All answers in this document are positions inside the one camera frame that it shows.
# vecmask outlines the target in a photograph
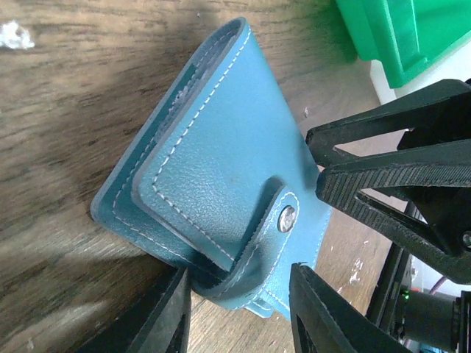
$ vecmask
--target white surface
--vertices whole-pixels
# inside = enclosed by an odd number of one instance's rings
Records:
[[[389,88],[383,64],[380,61],[372,61],[369,75],[381,104],[394,101],[442,79],[466,81],[471,78],[471,40],[401,88]]]
[[[415,257],[412,257],[412,266],[418,270],[416,277],[412,280],[413,288],[419,288],[422,291],[428,292],[440,277],[442,277],[437,271]],[[451,296],[461,296],[462,290],[471,291],[471,285],[457,285],[447,280],[440,289],[438,289],[438,292]]]
[[[10,21],[1,25],[0,47],[6,46],[10,49],[29,49],[35,44],[31,41],[29,32],[21,27],[16,21]]]

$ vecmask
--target leather strap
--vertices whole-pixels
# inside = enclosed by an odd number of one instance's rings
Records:
[[[100,189],[93,218],[188,267],[227,309],[289,318],[292,263],[314,267],[330,208],[319,170],[247,21],[195,52]],[[285,207],[293,227],[281,232]]]

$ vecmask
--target green plastic container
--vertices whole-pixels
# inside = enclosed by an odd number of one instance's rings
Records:
[[[358,55],[380,60],[391,88],[471,38],[471,0],[337,0],[337,5]]]

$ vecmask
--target wallet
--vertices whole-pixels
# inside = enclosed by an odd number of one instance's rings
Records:
[[[330,218],[319,169],[244,18],[193,54],[107,178],[93,219],[187,268],[229,310],[290,318],[292,263],[313,268]]]

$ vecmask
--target wooden table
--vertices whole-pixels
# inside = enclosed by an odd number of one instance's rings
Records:
[[[191,53],[239,15],[303,132],[378,105],[331,0],[2,1],[0,21],[16,19],[36,47],[0,51],[1,352],[77,347],[165,271],[88,209]],[[364,313],[388,249],[334,213],[316,270]],[[357,259],[361,280],[350,285]],[[294,349],[279,315],[263,320],[193,296],[189,351]]]

